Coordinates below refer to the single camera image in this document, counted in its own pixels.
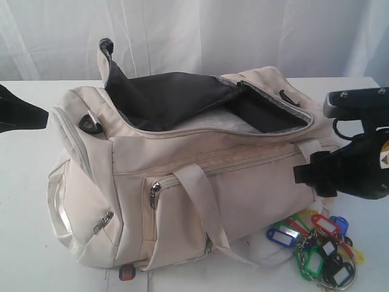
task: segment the bag strap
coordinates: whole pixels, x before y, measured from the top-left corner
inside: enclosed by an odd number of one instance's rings
[[[307,139],[307,140],[296,142],[295,144],[299,147],[299,149],[300,149],[301,153],[303,154],[307,163],[310,162],[311,155],[313,153],[318,152],[318,151],[323,151],[323,147],[320,145],[319,141],[316,139]],[[318,196],[314,189],[312,189],[312,191],[314,193],[315,202],[319,204],[319,209],[321,208],[321,210],[318,210],[319,213],[321,213],[325,216],[328,216],[329,212],[331,211],[331,209],[335,203],[335,198],[334,197],[333,198],[324,198],[324,197]]]
[[[192,200],[210,240],[214,246],[225,255],[252,266],[274,265],[284,262],[291,257],[290,252],[282,252],[281,250],[277,252],[277,255],[271,255],[271,259],[268,257],[262,259],[259,263],[254,263],[243,255],[239,255],[236,251],[233,251],[222,225],[218,204],[212,186],[200,166],[197,164],[190,164],[174,172],[174,175],[180,181]]]

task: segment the white table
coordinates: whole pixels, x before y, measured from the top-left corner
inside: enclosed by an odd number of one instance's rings
[[[292,78],[297,89],[322,103],[330,91],[376,87],[369,77]],[[102,86],[100,81],[1,82],[11,92],[44,109],[57,103],[67,89]],[[358,122],[340,124],[346,134],[361,130]],[[0,134],[0,291],[140,291],[146,273],[118,282],[111,271],[76,263],[54,237],[46,207],[47,175],[62,149],[49,124],[46,130]],[[389,271],[389,198],[367,201],[339,195],[334,215],[345,217],[349,236],[366,255],[350,291],[387,291]],[[253,269],[220,252],[206,259],[153,272],[150,291],[317,291],[305,282],[293,261]]]

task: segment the white backdrop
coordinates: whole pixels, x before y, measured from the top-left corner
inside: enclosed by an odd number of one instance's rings
[[[0,0],[0,80],[99,79],[99,39],[128,77],[276,66],[389,86],[389,0]]]

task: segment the key ring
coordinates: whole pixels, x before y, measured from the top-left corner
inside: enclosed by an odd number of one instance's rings
[[[296,256],[298,257],[298,259],[301,263],[301,270],[300,271],[301,271],[301,273],[306,274],[323,291],[344,291],[355,282],[355,279],[357,277],[357,265],[356,265],[354,257],[351,258],[351,262],[352,262],[353,268],[354,268],[353,275],[347,281],[347,283],[342,285],[341,287],[332,286],[330,284],[324,283],[324,282],[316,279],[315,277],[312,277],[308,272],[305,271],[306,259],[303,255],[305,246],[306,246],[306,244],[308,244],[308,242],[310,240],[317,239],[318,235],[323,237],[323,238],[329,237],[328,234],[326,232],[324,232],[323,230],[321,230],[320,228],[315,228],[309,233],[309,235],[307,237],[302,238],[302,240],[299,243],[297,243],[298,252],[296,252]]]

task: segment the warning label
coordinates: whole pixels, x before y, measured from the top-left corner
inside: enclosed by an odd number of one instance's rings
[[[389,141],[386,141],[384,146],[382,146],[379,159],[381,169],[389,169]]]

